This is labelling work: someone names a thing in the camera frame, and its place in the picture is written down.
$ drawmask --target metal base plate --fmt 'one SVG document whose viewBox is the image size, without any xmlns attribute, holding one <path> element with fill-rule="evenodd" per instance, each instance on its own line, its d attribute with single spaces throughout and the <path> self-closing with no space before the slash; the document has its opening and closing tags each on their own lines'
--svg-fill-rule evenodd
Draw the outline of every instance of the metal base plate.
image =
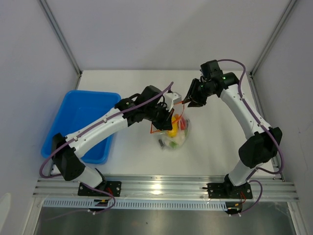
<svg viewBox="0 0 313 235">
<path fill-rule="evenodd" d="M 229 196 L 224 188 L 223 183 L 208 183 L 207 190 L 209 198 L 211 199 L 242 199 L 242 197 L 240 197 L 240 193 Z M 241 192 L 244 194 L 246 199 L 253 198 L 251 186 L 249 184 L 243 185 Z"/>
<path fill-rule="evenodd" d="M 120 182 L 120 181 L 107 181 L 105 191 L 108 193 L 112 193 L 112 195 L 114 197 L 120 196 L 121 189 L 122 189 L 122 182 Z M 92 196 L 92 197 L 102 196 L 103 197 L 103 193 L 93 191 L 93 190 L 87 188 L 86 186 L 84 186 L 82 183 L 79 184 L 77 195 L 78 196 Z"/>
</svg>

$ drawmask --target plastic bag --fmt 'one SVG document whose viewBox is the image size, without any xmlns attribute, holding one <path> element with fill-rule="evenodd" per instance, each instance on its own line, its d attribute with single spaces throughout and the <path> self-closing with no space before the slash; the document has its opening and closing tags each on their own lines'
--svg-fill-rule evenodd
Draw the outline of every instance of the plastic bag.
<svg viewBox="0 0 313 235">
<path fill-rule="evenodd" d="M 172 116 L 173 129 L 171 131 L 157 130 L 151 124 L 150 133 L 156 136 L 161 148 L 177 149 L 185 143 L 190 130 L 190 120 L 183 112 L 184 105 L 181 102 L 174 105 Z"/>
</svg>

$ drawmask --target metal frame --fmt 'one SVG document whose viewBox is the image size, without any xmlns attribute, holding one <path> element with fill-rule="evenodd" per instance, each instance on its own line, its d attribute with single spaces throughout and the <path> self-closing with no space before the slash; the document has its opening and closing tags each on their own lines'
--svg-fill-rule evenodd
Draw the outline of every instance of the metal frame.
<svg viewBox="0 0 313 235">
<path fill-rule="evenodd" d="M 274 30 L 272 31 L 269 39 L 267 40 L 267 42 L 265 43 L 265 46 L 262 49 L 261 54 L 259 55 L 257 61 L 255 62 L 253 69 L 251 71 L 251 75 L 252 77 L 255 75 L 255 73 L 257 72 L 258 68 L 260 67 L 260 65 L 262 64 L 262 62 L 264 61 L 264 59 L 266 58 L 266 56 L 268 55 L 268 53 L 270 52 L 272 46 L 274 45 L 274 43 L 276 42 L 280 32 L 282 31 L 282 29 L 284 28 L 284 26 L 286 25 L 288 19 L 290 18 L 293 10 L 296 7 L 296 4 L 298 3 L 298 0 L 290 0 L 287 7 L 285 8 L 283 14 L 281 15 L 281 17 L 279 18 Z"/>
<path fill-rule="evenodd" d="M 56 21 L 48 3 L 46 0 L 38 0 L 40 6 L 42 7 L 42 10 L 48 20 L 48 22 L 50 23 L 52 30 L 54 31 L 58 41 L 60 42 L 62 48 L 64 49 L 65 54 L 67 55 L 67 57 L 69 58 L 73 68 L 75 69 L 77 75 L 80 77 L 80 75 L 82 74 L 82 71 L 80 70 L 76 59 L 71 51 L 71 49 L 68 46 L 68 43 L 59 27 L 58 22 Z"/>
<path fill-rule="evenodd" d="M 121 181 L 121 194 L 119 200 L 142 200 L 142 201 L 234 201 L 233 199 L 209 199 L 208 192 L 202 187 L 207 183 L 222 183 L 223 177 L 206 176 L 125 176 L 105 175 L 108 181 Z M 269 178 L 259 178 L 263 185 L 261 201 L 271 202 L 298 202 L 299 198 L 293 183 L 282 182 Z M 78 196 L 78 181 L 64 181 L 62 177 L 53 179 L 39 178 L 33 197 L 53 198 L 85 198 L 106 199 L 107 197 L 83 197 Z M 251 184 L 254 200 L 259 196 L 258 184 Z"/>
<path fill-rule="evenodd" d="M 80 82 L 82 71 L 80 70 L 75 57 L 47 3 L 46 0 L 38 0 L 43 12 L 46 15 L 55 35 L 60 42 L 64 52 L 69 58 L 73 68 L 78 74 L 76 88 Z M 284 10 L 278 23 L 276 24 L 270 38 L 259 55 L 252 71 L 250 72 L 250 87 L 252 95 L 256 103 L 258 112 L 264 117 L 264 112 L 260 99 L 255 88 L 253 77 L 258 68 L 270 52 L 273 44 L 282 31 L 284 25 L 292 14 L 298 0 L 290 0 L 288 6 Z M 279 167 L 278 159 L 272 161 L 274 170 Z M 123 176 L 109 175 L 108 180 L 119 180 L 122 182 L 121 197 L 118 198 L 118 208 L 132 209 L 175 209 L 180 210 L 211 210 L 214 205 L 223 205 L 227 200 L 220 201 L 218 199 L 208 199 L 206 190 L 202 189 L 209 182 L 223 182 L 224 178 L 220 176 L 206 177 L 177 177 L 177 176 Z M 299 198 L 293 183 L 285 182 L 282 175 L 276 175 L 273 179 L 260 178 L 264 186 L 264 193 L 261 201 L 271 202 L 287 202 L 291 217 L 297 234 L 307 234 L 302 215 L 299 210 Z M 42 206 L 78 206 L 88 208 L 93 202 L 92 198 L 82 198 L 77 196 L 78 182 L 65 182 L 63 178 L 39 179 L 33 194 L 33 206 L 28 216 L 24 235 L 32 235 L 35 231 L 36 223 Z M 258 185 L 251 185 L 254 198 L 258 196 L 260 189 Z"/>
</svg>

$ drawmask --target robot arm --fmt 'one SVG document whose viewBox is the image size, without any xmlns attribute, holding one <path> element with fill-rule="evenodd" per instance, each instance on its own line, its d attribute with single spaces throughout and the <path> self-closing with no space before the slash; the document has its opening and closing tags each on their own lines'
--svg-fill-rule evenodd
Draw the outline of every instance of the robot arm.
<svg viewBox="0 0 313 235">
<path fill-rule="evenodd" d="M 63 137 L 60 133 L 53 137 L 52 151 L 68 142 L 68 145 L 52 157 L 61 175 L 66 181 L 78 180 L 92 188 L 103 190 L 106 184 L 105 178 L 97 169 L 85 166 L 80 160 L 92 147 L 112 135 L 144 119 L 150 120 L 159 130 L 172 129 L 173 106 L 181 101 L 178 93 L 168 92 L 163 96 L 129 112 L 121 111 L 138 106 L 161 91 L 148 86 L 142 94 L 135 94 L 129 98 L 120 100 L 114 108 L 98 120 L 74 133 Z"/>
<path fill-rule="evenodd" d="M 236 75 L 232 72 L 223 74 L 216 60 L 201 65 L 201 71 L 203 76 L 201 79 L 193 79 L 183 103 L 189 103 L 188 107 L 201 107 L 206 104 L 209 96 L 216 94 L 231 109 L 240 123 L 247 141 L 238 151 L 239 162 L 225 178 L 226 184 L 229 183 L 231 188 L 236 189 L 246 184 L 246 179 L 256 167 L 274 157 L 277 154 L 277 148 L 239 96 L 239 80 Z M 282 137 L 281 130 L 278 127 L 272 128 L 254 108 L 252 110 L 279 144 Z"/>
</svg>

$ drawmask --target red object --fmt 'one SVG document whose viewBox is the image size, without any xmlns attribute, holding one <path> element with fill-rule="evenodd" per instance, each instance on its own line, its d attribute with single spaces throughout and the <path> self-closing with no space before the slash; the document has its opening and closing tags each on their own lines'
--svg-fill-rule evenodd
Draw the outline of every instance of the red object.
<svg viewBox="0 0 313 235">
<path fill-rule="evenodd" d="M 186 120 L 183 117 L 180 119 L 180 129 L 182 131 L 186 130 Z"/>
</svg>

